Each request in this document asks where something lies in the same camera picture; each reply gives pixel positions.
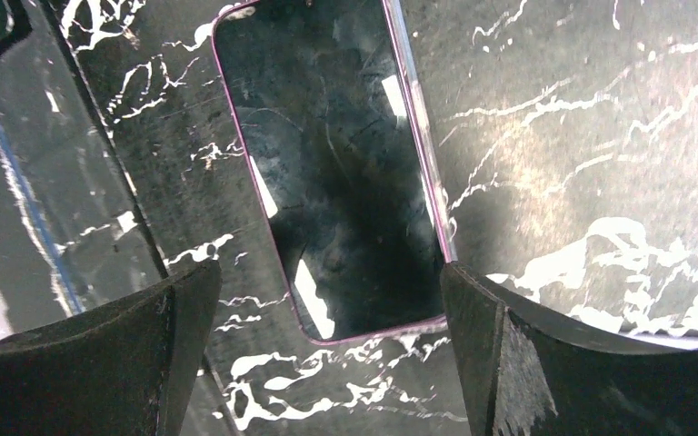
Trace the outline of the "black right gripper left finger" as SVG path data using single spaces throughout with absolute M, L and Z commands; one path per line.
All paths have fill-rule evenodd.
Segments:
M 215 261 L 0 341 L 0 435 L 177 435 L 222 288 Z

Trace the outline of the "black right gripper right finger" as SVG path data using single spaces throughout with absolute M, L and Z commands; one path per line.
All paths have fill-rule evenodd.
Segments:
M 597 329 L 459 262 L 444 310 L 474 435 L 698 435 L 698 349 Z

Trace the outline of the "black phone left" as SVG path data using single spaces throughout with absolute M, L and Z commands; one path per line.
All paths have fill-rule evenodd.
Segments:
M 161 278 L 66 48 L 37 23 L 0 56 L 0 339 Z

